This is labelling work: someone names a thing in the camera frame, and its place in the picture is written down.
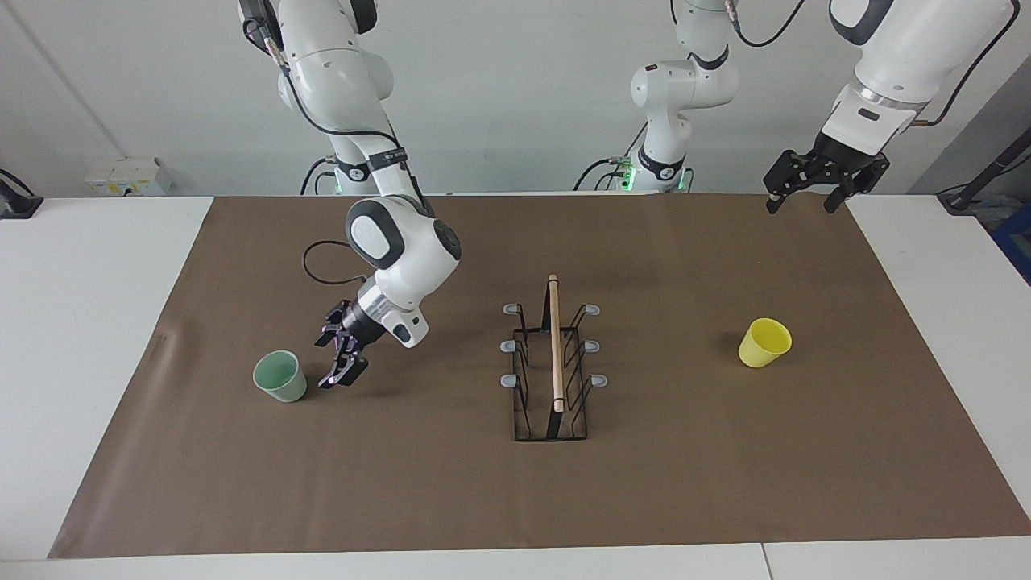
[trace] cup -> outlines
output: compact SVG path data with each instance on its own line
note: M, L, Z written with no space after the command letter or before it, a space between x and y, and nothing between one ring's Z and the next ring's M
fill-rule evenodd
M301 364L290 351L275 351L262 357L255 366L253 378L255 386L280 403L294 403L308 390Z
M791 350L791 333L771 318L760 318L752 323L749 333L737 349L741 363L762 369Z

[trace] green cup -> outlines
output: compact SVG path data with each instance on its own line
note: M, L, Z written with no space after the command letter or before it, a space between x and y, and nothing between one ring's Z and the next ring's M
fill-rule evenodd
M255 385L280 403L294 403L308 390L308 381L301 373L297 355L275 351L265 355L254 372Z

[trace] yellow cup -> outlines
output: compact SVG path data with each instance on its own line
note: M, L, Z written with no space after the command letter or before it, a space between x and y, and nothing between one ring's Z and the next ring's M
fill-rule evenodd
M791 350L791 333L771 318L760 318L752 323L749 333L737 349L741 363L753 369L762 369Z

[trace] white table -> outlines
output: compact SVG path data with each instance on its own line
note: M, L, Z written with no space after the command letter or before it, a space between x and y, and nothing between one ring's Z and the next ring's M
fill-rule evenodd
M0 578L1031 578L1031 538L40 561L210 202L49 200L0 221ZM933 198L850 207L1031 513L1031 287Z

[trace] white electrical box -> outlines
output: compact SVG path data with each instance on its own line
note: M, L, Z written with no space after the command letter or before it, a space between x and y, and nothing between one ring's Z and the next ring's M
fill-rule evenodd
M87 174L86 182L97 195L119 197L157 197L168 195L172 189L168 171L153 157L130 157L96 165Z

